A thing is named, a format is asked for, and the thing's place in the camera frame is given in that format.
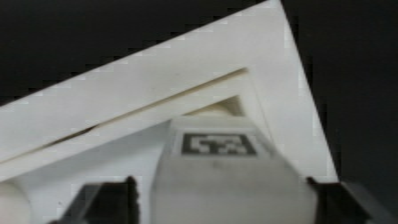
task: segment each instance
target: white surface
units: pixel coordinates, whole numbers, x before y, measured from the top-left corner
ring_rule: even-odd
[[[286,160],[266,148],[270,143],[259,143],[249,120],[179,117],[170,126],[153,183],[153,224],[311,224],[316,193]],[[201,155],[183,154],[185,133],[211,133],[213,139],[229,134],[229,140],[243,134],[256,156],[213,155],[206,150]]]
[[[156,106],[151,105],[101,124],[82,136],[3,162],[0,164],[0,180],[7,180],[30,170],[55,163],[108,141],[138,132],[154,124],[165,122],[172,117],[195,111],[231,97],[238,98],[240,105],[245,109],[245,116],[256,120],[258,127],[265,135],[270,136],[259,101],[250,91],[247,76],[245,71],[234,72],[220,80],[202,85],[199,89],[183,92],[167,101],[160,101]]]
[[[204,116],[204,117],[208,116],[226,117],[226,116],[233,116],[233,113],[224,106],[220,106],[218,104],[213,104],[202,109],[199,109],[197,111],[194,111],[188,115]]]
[[[30,224],[27,196],[11,183],[0,184],[0,223]]]
[[[277,149],[300,175],[334,181],[318,114],[282,7],[275,0],[0,108],[0,160],[19,155],[18,159],[0,164],[2,180],[197,109],[194,104],[201,97],[197,100],[185,98],[179,107],[169,103],[154,105],[149,109],[169,114],[162,117],[165,113],[153,112],[151,116],[146,113],[144,125],[142,118],[135,116],[140,111],[133,112],[242,68],[250,74]],[[172,113],[174,108],[179,108],[178,114]],[[69,145],[55,145],[37,153],[46,143],[126,113],[131,116],[122,118],[135,123],[119,119],[103,126],[107,131],[92,132],[99,137],[85,135],[69,140]]]
[[[32,204],[32,224],[60,218],[83,184],[122,182],[128,175],[138,182],[142,224],[149,224],[147,196],[167,130],[163,123],[12,179]]]

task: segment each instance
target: black background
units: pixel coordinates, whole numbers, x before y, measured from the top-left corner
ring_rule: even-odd
[[[0,0],[0,105],[252,3]],[[398,1],[282,4],[337,172],[398,216]]]

